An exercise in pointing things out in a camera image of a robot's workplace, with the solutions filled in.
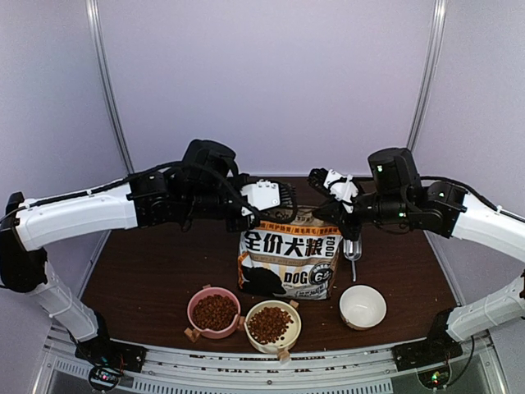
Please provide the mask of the metal food scoop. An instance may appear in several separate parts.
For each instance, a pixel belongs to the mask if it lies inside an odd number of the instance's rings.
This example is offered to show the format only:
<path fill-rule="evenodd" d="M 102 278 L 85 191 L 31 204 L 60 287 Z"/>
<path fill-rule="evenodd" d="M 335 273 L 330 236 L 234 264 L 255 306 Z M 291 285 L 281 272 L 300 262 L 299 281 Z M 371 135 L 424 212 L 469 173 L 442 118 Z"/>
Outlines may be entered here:
<path fill-rule="evenodd" d="M 362 237 L 356 241 L 344 240 L 343 253 L 344 257 L 351 263 L 352 282 L 357 281 L 356 262 L 361 258 L 363 252 Z"/>

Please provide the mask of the brown dog food bag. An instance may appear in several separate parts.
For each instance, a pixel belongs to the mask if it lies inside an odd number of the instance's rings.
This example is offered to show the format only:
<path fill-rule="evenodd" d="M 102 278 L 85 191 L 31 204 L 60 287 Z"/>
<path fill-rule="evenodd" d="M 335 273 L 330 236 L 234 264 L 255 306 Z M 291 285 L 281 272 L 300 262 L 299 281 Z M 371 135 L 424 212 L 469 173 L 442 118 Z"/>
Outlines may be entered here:
<path fill-rule="evenodd" d="M 342 235 L 301 207 L 289 224 L 261 222 L 240 236 L 238 288 L 252 296 L 293 300 L 331 297 Z"/>

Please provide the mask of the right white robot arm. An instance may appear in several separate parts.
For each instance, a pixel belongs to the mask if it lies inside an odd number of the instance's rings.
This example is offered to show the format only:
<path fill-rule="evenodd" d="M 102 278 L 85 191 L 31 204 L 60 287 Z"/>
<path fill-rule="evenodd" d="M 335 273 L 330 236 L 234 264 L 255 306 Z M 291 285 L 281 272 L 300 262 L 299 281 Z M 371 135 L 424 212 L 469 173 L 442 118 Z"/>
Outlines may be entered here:
<path fill-rule="evenodd" d="M 422 185 L 412 152 L 388 148 L 368 157 L 375 190 L 365 193 L 358 179 L 315 168 L 309 185 L 328 200 L 314 217 L 336 225 L 344 239 L 356 241 L 365 223 L 398 225 L 457 238 L 524 259 L 524 220 L 496 207 L 471 186 L 442 176 Z M 462 355 L 461 342 L 524 315 L 524 276 L 465 306 L 436 315 L 427 337 L 394 346 L 399 371 L 437 364 Z"/>

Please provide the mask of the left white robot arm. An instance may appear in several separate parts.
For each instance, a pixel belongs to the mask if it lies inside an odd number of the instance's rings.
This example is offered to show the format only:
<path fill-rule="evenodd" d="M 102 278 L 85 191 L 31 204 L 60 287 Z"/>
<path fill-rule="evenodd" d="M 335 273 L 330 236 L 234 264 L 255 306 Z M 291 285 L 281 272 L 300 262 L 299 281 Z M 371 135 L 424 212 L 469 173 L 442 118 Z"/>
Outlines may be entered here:
<path fill-rule="evenodd" d="M 12 194 L 1 221 L 2 284 L 35 298 L 92 365 L 114 368 L 125 358 L 121 347 L 110 338 L 103 316 L 56 274 L 46 246 L 98 231 L 169 222 L 187 228 L 196 218 L 222 220 L 228 231 L 243 231 L 279 203 L 278 186 L 250 182 L 230 148 L 193 140 L 181 160 L 103 186 L 44 199 Z"/>

